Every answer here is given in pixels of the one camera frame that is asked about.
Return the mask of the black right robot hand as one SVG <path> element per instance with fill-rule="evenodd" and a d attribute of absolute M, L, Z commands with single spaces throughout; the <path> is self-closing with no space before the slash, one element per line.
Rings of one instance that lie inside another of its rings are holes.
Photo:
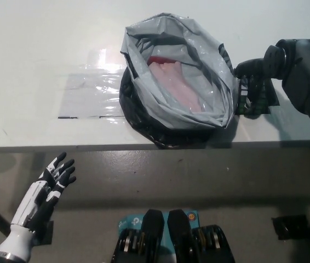
<path fill-rule="evenodd" d="M 285 63 L 284 49 L 271 45 L 263 58 L 238 64 L 234 69 L 235 76 L 240 79 L 237 115 L 254 119 L 269 114 L 270 106 L 279 105 L 272 79 L 281 75 Z"/>

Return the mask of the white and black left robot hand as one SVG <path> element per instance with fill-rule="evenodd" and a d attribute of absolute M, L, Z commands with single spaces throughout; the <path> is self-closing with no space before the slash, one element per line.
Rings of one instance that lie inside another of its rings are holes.
<path fill-rule="evenodd" d="M 10 234 L 0 245 L 0 256 L 27 262 L 33 247 L 41 245 L 62 193 L 75 182 L 74 159 L 67 153 L 55 157 L 24 195 L 10 223 Z"/>

